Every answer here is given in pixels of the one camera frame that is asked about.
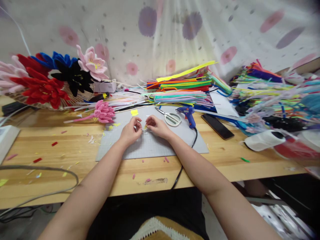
red flower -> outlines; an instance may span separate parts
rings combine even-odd
[[[23,96],[28,96],[27,104],[50,102],[54,109],[58,109],[61,98],[70,100],[68,94],[61,90],[64,82],[55,78],[49,79],[30,67],[27,67],[27,72],[32,78],[10,78],[13,82],[29,88],[22,93]]]
[[[27,69],[27,73],[31,76],[31,73],[28,71],[28,68],[33,69],[37,71],[38,73],[48,76],[51,69],[44,67],[40,63],[38,63],[36,60],[32,59],[30,56],[25,57],[21,54],[17,54],[19,58],[19,62],[22,63],[22,65]],[[45,61],[40,53],[36,54],[36,57],[40,59],[41,61]]]

hand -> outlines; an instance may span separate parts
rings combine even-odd
[[[134,143],[142,134],[141,119],[132,117],[130,122],[123,128],[119,141],[127,147]]]
[[[154,115],[149,116],[146,123],[148,125],[147,128],[159,137],[169,140],[169,138],[174,136],[174,133],[168,128],[167,124]]]

black flower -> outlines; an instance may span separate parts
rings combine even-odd
[[[84,91],[93,93],[90,87],[90,83],[93,83],[90,72],[82,71],[78,62],[74,62],[70,68],[57,60],[54,62],[61,73],[52,73],[51,76],[60,81],[68,82],[74,97],[78,95],[78,90],[82,93]]]

cutting mat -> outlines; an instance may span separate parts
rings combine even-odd
[[[161,110],[168,113],[177,113],[175,110],[177,107],[174,106],[162,106]],[[146,119],[149,115],[155,115],[156,117],[164,120],[164,115],[158,112],[154,106],[146,106],[138,108],[138,117],[141,118],[142,127],[145,126]],[[180,114],[182,122],[178,127],[168,126],[175,134],[181,137],[189,146],[192,145],[196,132],[194,129],[189,128],[189,122],[184,119],[184,115]],[[101,158],[106,154],[111,146],[119,139],[123,127],[132,118],[131,111],[121,112],[116,114],[115,123],[120,123],[119,126],[113,126],[112,130],[108,130],[109,126],[113,124],[107,123],[106,130],[104,131],[105,136],[101,139],[101,145],[98,150],[96,161],[100,161]],[[193,147],[198,153],[209,153],[207,145],[203,141],[200,133],[198,132],[197,141]],[[148,158],[148,157],[161,157],[161,156],[174,156],[174,152],[171,145],[161,137],[156,136],[150,130],[143,131],[141,137],[127,148],[124,152],[122,159],[132,158]]]

curtain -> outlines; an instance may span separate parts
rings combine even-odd
[[[32,55],[78,57],[94,46],[110,79],[131,85],[210,60],[229,81],[259,59],[272,72],[320,56],[318,1],[302,0],[0,0]],[[0,9],[0,60],[28,55],[19,29]]]

